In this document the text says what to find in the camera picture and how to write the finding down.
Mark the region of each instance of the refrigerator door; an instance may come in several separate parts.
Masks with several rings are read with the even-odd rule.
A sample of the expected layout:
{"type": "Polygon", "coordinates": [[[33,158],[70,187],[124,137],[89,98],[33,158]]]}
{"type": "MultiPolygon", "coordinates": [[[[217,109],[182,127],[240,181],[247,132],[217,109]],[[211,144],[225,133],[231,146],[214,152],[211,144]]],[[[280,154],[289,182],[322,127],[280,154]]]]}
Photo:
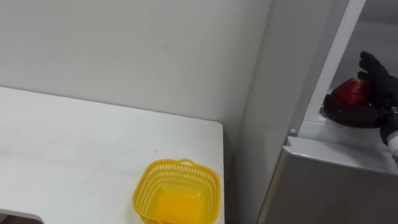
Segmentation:
{"type": "Polygon", "coordinates": [[[386,151],[289,137],[259,223],[396,224],[398,171],[386,151]]]}

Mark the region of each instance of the apple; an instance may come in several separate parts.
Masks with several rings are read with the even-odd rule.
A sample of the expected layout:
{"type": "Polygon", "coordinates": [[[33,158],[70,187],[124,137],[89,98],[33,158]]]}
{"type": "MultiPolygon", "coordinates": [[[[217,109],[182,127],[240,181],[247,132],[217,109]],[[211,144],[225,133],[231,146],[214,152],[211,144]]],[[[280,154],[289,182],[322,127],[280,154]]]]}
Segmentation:
{"type": "Polygon", "coordinates": [[[331,92],[331,99],[337,107],[354,108],[369,104],[369,83],[358,78],[350,78],[331,92]]]}

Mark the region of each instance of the refrigerator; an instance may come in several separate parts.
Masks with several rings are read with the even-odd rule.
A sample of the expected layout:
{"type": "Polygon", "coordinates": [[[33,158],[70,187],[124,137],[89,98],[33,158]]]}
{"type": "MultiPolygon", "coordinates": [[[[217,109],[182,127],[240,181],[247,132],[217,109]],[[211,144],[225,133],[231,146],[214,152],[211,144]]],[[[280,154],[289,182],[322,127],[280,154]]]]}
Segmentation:
{"type": "Polygon", "coordinates": [[[323,114],[361,51],[398,78],[398,1],[274,1],[271,12],[236,157],[240,223],[398,223],[397,164],[379,130],[323,114]]]}

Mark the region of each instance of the plastic basket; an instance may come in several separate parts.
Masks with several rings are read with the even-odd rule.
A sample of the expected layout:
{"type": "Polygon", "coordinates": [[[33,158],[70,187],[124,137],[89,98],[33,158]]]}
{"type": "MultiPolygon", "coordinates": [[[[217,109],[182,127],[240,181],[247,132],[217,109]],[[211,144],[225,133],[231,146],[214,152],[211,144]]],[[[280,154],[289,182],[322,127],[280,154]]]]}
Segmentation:
{"type": "Polygon", "coordinates": [[[219,204],[217,174],[189,159],[153,162],[132,197],[132,205],[145,224],[211,224],[219,204]]]}

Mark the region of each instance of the table surface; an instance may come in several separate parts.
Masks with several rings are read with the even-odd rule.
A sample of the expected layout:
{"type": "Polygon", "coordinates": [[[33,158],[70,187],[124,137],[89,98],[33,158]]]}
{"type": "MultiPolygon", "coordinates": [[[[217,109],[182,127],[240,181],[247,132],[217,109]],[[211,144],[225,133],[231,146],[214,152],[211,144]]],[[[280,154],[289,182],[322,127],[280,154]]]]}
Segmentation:
{"type": "Polygon", "coordinates": [[[142,223],[131,197],[157,159],[189,158],[220,177],[220,123],[0,88],[0,213],[46,224],[142,223]]]}

